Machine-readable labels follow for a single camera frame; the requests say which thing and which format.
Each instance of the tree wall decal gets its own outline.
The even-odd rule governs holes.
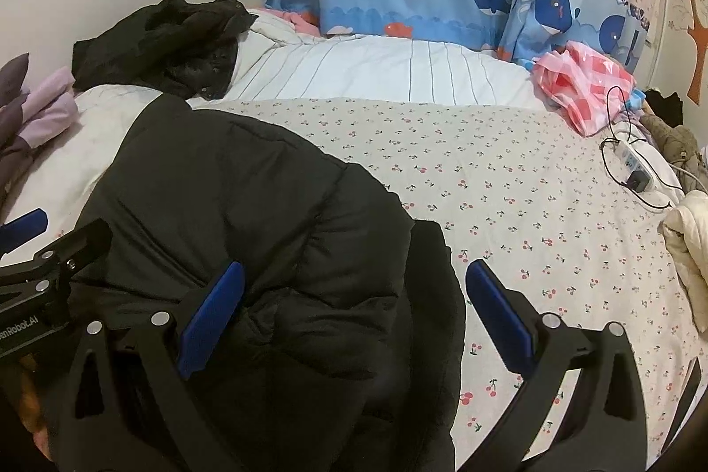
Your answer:
[[[696,59],[696,69],[693,72],[693,80],[688,89],[688,96],[696,104],[701,103],[701,83],[703,81],[703,70],[706,63],[706,55],[708,54],[708,27],[704,27],[698,15],[696,0],[691,1],[691,13],[693,14],[693,25],[688,27],[688,34],[696,43],[698,57]]]

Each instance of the beige blanket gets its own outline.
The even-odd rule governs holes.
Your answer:
[[[708,329],[708,195],[694,190],[661,223],[699,332]]]

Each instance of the power strip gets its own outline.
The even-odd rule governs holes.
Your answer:
[[[635,153],[635,149],[627,141],[620,141],[615,147],[615,155],[619,157],[625,167],[629,169],[629,174],[635,170],[641,170],[649,178],[644,192],[654,190],[656,183],[654,182],[654,171],[649,164],[639,155]]]

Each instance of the black cable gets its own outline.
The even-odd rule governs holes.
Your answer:
[[[638,150],[635,150],[635,149],[632,149],[632,150],[633,150],[633,152],[635,152],[637,155],[639,155],[640,157],[642,157],[644,159],[644,162],[647,165],[649,165],[649,168],[651,169],[651,171],[654,173],[654,175],[656,176],[656,178],[658,179],[658,181],[661,184],[663,184],[665,187],[668,187],[670,189],[676,189],[676,190],[680,190],[681,192],[683,192],[683,189],[681,187],[677,187],[675,184],[667,184],[667,183],[663,182],[663,180],[661,180],[661,177],[659,176],[659,173],[656,171],[654,166],[647,160],[647,158],[642,153],[640,153]]]
[[[610,93],[615,89],[619,89],[619,93],[622,95],[622,99],[624,100],[624,110],[627,113],[627,117],[629,118],[629,108],[627,107],[627,99],[624,96],[624,92],[622,91],[622,87],[620,87],[618,85],[615,85],[610,90],[608,90],[608,98],[605,100],[605,104],[606,104],[607,110],[608,110],[608,118],[610,118]],[[627,141],[630,141],[631,140],[631,121],[628,121],[627,124],[629,124],[629,134],[627,136]],[[611,122],[610,122],[610,132],[612,133],[612,136],[615,138],[615,141],[617,141],[617,143],[619,143],[620,140],[617,138],[617,135],[615,135],[615,131],[612,130],[612,123]],[[648,141],[645,138],[635,138],[635,140],[633,140],[631,143],[628,142],[628,144],[633,145],[638,142],[646,143]],[[661,184],[663,184],[665,187],[668,187],[670,189],[676,189],[676,190],[680,190],[681,192],[683,192],[683,189],[681,187],[676,187],[673,184],[667,184],[667,183],[663,182],[663,180],[661,180],[661,177],[657,173],[654,166],[649,161],[647,161],[647,158],[642,153],[640,153],[638,150],[632,149],[632,151],[644,159],[644,162],[649,166],[649,168],[654,173],[654,175],[656,175],[656,178],[658,179],[658,181]]]
[[[611,178],[612,180],[614,180],[614,181],[615,181],[619,186],[621,186],[622,188],[625,188],[625,189],[631,191],[632,194],[634,194],[634,195],[636,196],[636,198],[638,198],[638,199],[639,199],[640,201],[642,201],[645,205],[647,205],[647,207],[656,208],[656,210],[660,210],[660,211],[663,211],[664,208],[671,208],[671,203],[667,203],[664,207],[657,207],[656,204],[651,204],[651,203],[645,201],[644,199],[642,199],[641,196],[639,196],[639,194],[637,194],[637,192],[636,192],[635,190],[629,188],[629,186],[627,185],[626,182],[620,182],[619,180],[617,180],[617,179],[615,178],[615,176],[610,172],[610,168],[608,167],[608,161],[607,161],[607,159],[605,159],[605,157],[604,157],[604,146],[605,146],[607,143],[619,144],[620,141],[619,141],[617,138],[606,138],[603,142],[600,143],[600,153],[601,153],[601,155],[603,156],[604,169],[608,172],[608,175],[610,175],[610,178]]]
[[[622,90],[622,87],[618,84],[608,90],[608,96],[606,96],[606,98],[604,99],[604,105],[608,110],[608,127],[610,127],[610,133],[612,133],[612,137],[614,139],[617,139],[617,135],[612,129],[612,120],[610,118],[610,93],[615,89],[619,89],[619,93],[622,95],[622,101],[624,101],[624,112],[627,113],[627,124],[629,124],[629,136],[627,137],[627,140],[629,141],[629,139],[631,139],[631,121],[629,120],[629,105],[627,105],[627,98],[626,96],[624,96],[624,91]]]

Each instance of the dark clothing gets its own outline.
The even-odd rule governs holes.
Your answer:
[[[654,111],[654,114],[663,120],[672,129],[683,124],[683,101],[678,93],[663,96],[656,89],[650,89],[646,93],[646,102]]]
[[[113,240],[73,285],[84,320],[144,322],[243,264],[242,304],[190,386],[250,472],[454,470],[465,302],[450,249],[361,166],[161,96],[79,226],[95,218]]]
[[[239,35],[256,19],[237,0],[164,0],[143,7],[73,46],[74,88],[137,84],[183,99],[220,99],[234,72]]]

